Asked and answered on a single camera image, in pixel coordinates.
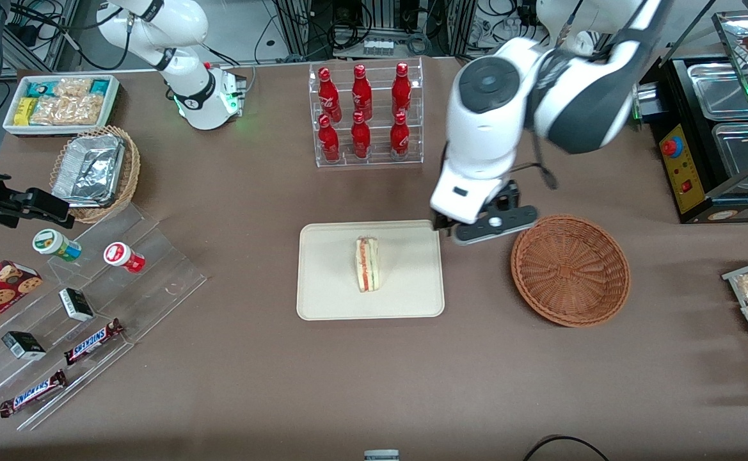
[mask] red and white cup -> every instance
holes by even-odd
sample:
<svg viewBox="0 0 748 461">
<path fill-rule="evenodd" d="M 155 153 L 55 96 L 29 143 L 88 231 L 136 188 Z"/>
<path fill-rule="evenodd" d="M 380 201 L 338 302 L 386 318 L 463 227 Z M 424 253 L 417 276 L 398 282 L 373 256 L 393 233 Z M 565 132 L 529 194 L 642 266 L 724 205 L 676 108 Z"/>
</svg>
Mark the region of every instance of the red and white cup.
<svg viewBox="0 0 748 461">
<path fill-rule="evenodd" d="M 145 257 L 132 251 L 132 248 L 123 242 L 107 246 L 104 250 L 104 260 L 111 266 L 121 266 L 133 274 L 137 274 L 146 266 Z"/>
</svg>

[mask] red button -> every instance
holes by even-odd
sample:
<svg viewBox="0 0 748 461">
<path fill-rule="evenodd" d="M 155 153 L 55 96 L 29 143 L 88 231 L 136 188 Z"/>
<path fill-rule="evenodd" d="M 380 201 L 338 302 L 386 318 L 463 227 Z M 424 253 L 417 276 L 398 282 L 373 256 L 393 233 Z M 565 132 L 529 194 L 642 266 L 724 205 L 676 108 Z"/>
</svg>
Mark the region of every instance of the red button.
<svg viewBox="0 0 748 461">
<path fill-rule="evenodd" d="M 678 144 L 673 140 L 664 141 L 664 143 L 661 144 L 661 154 L 666 155 L 667 157 L 675 154 L 676 150 L 678 150 Z"/>
</svg>

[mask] red bottle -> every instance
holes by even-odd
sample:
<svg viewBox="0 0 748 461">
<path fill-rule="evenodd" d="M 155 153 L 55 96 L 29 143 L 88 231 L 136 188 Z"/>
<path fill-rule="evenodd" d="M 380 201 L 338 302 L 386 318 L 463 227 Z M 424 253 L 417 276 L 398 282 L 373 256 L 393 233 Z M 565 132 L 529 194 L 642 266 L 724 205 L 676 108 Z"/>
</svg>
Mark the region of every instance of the red bottle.
<svg viewBox="0 0 748 461">
<path fill-rule="evenodd" d="M 403 111 L 394 116 L 394 126 L 391 127 L 391 158 L 405 160 L 408 156 L 408 137 L 411 131 L 405 125 L 406 115 Z"/>
<path fill-rule="evenodd" d="M 365 116 L 361 111 L 354 113 L 354 126 L 351 128 L 351 137 L 354 140 L 354 155 L 365 160 L 371 152 L 371 130 L 365 123 Z"/>
<path fill-rule="evenodd" d="M 323 151 L 325 161 L 336 163 L 339 161 L 339 137 L 336 129 L 331 126 L 331 120 L 325 114 L 320 114 L 320 131 L 317 137 L 320 138 L 320 147 Z"/>
<path fill-rule="evenodd" d="M 339 108 L 339 91 L 331 81 L 331 71 L 321 67 L 317 75 L 320 76 L 320 105 L 323 113 L 330 117 L 331 123 L 339 123 L 342 120 L 342 110 Z"/>
<path fill-rule="evenodd" d="M 371 97 L 371 83 L 365 77 L 365 66 L 354 65 L 354 86 L 351 88 L 354 110 L 361 111 L 366 120 L 374 116 L 374 101 Z"/>
<path fill-rule="evenodd" d="M 408 113 L 408 109 L 411 108 L 411 82 L 408 81 L 408 65 L 405 62 L 397 64 L 397 78 L 391 87 L 391 96 L 394 99 L 391 105 L 394 116 L 396 117 L 399 111 Z"/>
</svg>

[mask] small wicker basket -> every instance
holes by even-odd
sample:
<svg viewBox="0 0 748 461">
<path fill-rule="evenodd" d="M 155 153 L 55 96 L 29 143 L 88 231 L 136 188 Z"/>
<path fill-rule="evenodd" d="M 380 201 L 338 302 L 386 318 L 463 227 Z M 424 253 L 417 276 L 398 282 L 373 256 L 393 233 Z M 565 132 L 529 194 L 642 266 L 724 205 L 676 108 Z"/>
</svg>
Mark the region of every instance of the small wicker basket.
<svg viewBox="0 0 748 461">
<path fill-rule="evenodd" d="M 610 320 L 630 289 L 627 259 L 601 227 L 570 215 L 540 219 L 520 234 L 511 273 L 530 307 L 566 327 Z"/>
<path fill-rule="evenodd" d="M 138 152 L 138 146 L 134 145 L 132 138 L 126 134 L 123 129 L 116 126 L 104 126 L 102 128 L 90 129 L 85 133 L 78 134 L 78 138 L 86 138 L 90 136 L 100 136 L 102 134 L 115 134 L 120 139 L 126 142 L 126 150 L 124 152 L 123 165 L 120 166 L 120 178 L 118 180 L 117 187 L 117 198 L 115 202 L 106 208 L 70 208 L 69 213 L 75 216 L 75 219 L 84 224 L 95 224 L 100 221 L 101 218 L 111 213 L 117 213 L 122 210 L 132 199 L 134 190 L 138 186 L 138 175 L 140 173 L 140 154 Z M 61 162 L 64 158 L 64 153 L 67 151 L 67 143 L 61 154 L 58 155 L 58 159 L 55 160 L 55 167 L 52 169 L 52 173 L 49 175 L 49 187 L 55 185 L 55 180 L 58 178 L 58 172 L 61 170 Z"/>
</svg>

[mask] green and white cup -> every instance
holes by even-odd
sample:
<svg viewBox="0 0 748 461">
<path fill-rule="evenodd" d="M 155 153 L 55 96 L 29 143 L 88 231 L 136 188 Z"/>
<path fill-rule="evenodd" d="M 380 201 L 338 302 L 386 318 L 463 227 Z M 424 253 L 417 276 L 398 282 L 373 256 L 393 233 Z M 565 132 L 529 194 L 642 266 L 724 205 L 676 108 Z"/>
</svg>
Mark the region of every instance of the green and white cup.
<svg viewBox="0 0 748 461">
<path fill-rule="evenodd" d="M 54 229 L 44 229 L 32 239 L 32 248 L 41 254 L 52 254 L 64 261 L 75 261 L 81 256 L 81 244 L 73 242 Z"/>
</svg>

